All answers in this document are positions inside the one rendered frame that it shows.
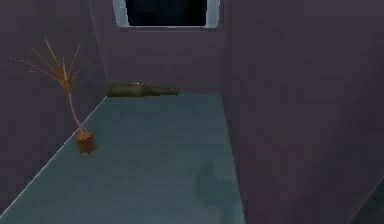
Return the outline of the green glass bottle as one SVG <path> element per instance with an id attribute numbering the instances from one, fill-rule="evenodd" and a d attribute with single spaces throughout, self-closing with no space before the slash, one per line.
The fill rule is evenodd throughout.
<path id="1" fill-rule="evenodd" d="M 178 96 L 180 89 L 178 87 L 150 86 L 144 82 L 107 83 L 105 86 L 105 94 L 108 97 Z"/>

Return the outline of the white framed dark window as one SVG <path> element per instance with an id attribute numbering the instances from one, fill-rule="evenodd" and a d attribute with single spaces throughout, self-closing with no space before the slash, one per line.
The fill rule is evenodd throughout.
<path id="1" fill-rule="evenodd" d="M 221 0 L 112 0 L 122 28 L 216 28 Z"/>

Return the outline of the bare orange potted plant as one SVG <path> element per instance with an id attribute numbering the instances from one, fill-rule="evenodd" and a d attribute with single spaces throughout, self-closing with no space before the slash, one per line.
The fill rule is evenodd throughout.
<path id="1" fill-rule="evenodd" d="M 74 108 L 73 100 L 73 85 L 77 80 L 79 73 L 81 72 L 80 69 L 76 70 L 75 66 L 80 56 L 82 42 L 78 43 L 73 59 L 71 60 L 69 65 L 66 64 L 65 58 L 62 58 L 61 60 L 58 59 L 58 56 L 55 54 L 54 49 L 52 48 L 51 44 L 47 39 L 44 39 L 44 42 L 48 50 L 49 56 L 51 57 L 51 60 L 46 59 L 34 48 L 31 49 L 31 53 L 42 62 L 45 68 L 42 68 L 36 63 L 32 63 L 25 59 L 17 59 L 14 57 L 10 57 L 10 60 L 26 63 L 33 68 L 33 71 L 37 70 L 39 73 L 45 74 L 60 85 L 60 87 L 64 90 L 64 93 L 67 96 L 71 115 L 77 126 L 77 130 L 74 132 L 73 136 L 74 141 L 78 147 L 79 153 L 85 155 L 90 154 L 91 152 L 95 151 L 98 147 L 94 139 L 94 131 L 92 129 L 86 129 L 80 122 Z"/>

